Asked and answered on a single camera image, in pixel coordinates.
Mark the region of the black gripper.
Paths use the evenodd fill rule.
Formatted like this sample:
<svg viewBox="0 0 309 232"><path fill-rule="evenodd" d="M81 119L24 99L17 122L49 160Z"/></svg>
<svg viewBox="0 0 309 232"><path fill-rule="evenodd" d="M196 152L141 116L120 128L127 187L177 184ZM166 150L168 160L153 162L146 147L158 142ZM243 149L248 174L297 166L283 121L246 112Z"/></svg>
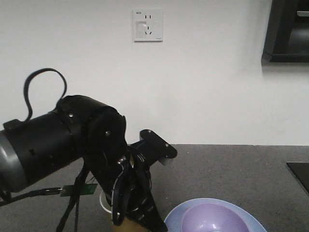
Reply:
<svg viewBox="0 0 309 232"><path fill-rule="evenodd" d="M150 232L168 231L151 194L150 166L126 144L91 148L91 172L111 207L111 220L121 226L125 218Z"/></svg>

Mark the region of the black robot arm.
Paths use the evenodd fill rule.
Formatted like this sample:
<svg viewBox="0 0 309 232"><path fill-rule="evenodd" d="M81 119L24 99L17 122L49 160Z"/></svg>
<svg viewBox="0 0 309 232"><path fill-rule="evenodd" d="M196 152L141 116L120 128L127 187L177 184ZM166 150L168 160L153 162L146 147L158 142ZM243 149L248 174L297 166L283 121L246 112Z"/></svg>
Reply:
<svg viewBox="0 0 309 232"><path fill-rule="evenodd" d="M120 226L128 218L152 232L165 232L151 194L150 166L176 157L177 151L151 130L128 145L126 119L111 106L90 97L61 99L56 108L37 118L6 122L0 133L0 196L4 204L20 200L20 192L82 158L67 210L57 231L62 231L77 204L88 174L100 184Z"/></svg>

